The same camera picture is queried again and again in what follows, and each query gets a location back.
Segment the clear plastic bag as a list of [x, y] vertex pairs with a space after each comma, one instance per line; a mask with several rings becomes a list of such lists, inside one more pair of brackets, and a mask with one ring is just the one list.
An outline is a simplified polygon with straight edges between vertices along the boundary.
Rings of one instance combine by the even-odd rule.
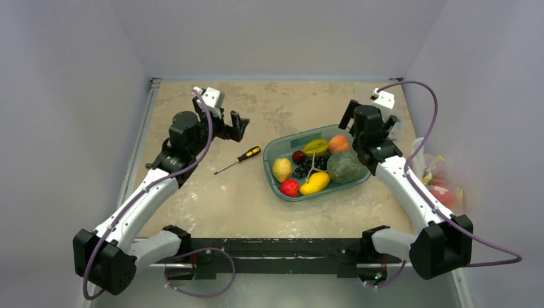
[[424, 186], [455, 215], [464, 214], [463, 190], [452, 166], [441, 155], [432, 156], [422, 148], [410, 162]]

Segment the red fake apple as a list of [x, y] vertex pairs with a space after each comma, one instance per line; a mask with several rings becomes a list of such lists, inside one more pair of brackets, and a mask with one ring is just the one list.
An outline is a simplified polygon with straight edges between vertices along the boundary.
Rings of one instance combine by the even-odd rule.
[[431, 194], [445, 207], [452, 209], [457, 203], [455, 191], [443, 182], [432, 182], [427, 186]]

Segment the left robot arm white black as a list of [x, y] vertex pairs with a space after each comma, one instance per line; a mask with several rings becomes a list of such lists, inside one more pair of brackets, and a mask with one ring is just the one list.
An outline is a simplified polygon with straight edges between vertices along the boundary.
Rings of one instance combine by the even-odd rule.
[[95, 300], [103, 292], [118, 295], [142, 270], [158, 261], [198, 263], [199, 257], [222, 253], [231, 267], [234, 260], [222, 249], [194, 249], [190, 233], [173, 225], [157, 235], [134, 240], [157, 209], [189, 179], [208, 153], [213, 138], [239, 142], [250, 121], [230, 113], [224, 122], [222, 94], [196, 93], [194, 111], [173, 116], [169, 137], [138, 189], [94, 230], [81, 229], [72, 241], [76, 274], [83, 278], [83, 296]]

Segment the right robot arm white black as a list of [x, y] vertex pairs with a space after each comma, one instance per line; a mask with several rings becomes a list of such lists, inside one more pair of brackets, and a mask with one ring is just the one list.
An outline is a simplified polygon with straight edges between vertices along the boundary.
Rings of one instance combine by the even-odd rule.
[[352, 123], [349, 134], [359, 162], [368, 168], [401, 203], [412, 220], [411, 234], [388, 226], [362, 233], [359, 253], [368, 261], [391, 255], [408, 261], [415, 272], [429, 280], [469, 265], [472, 258], [472, 221], [456, 216], [414, 176], [407, 160], [387, 136], [396, 122], [383, 120], [372, 105], [351, 100], [338, 127]]

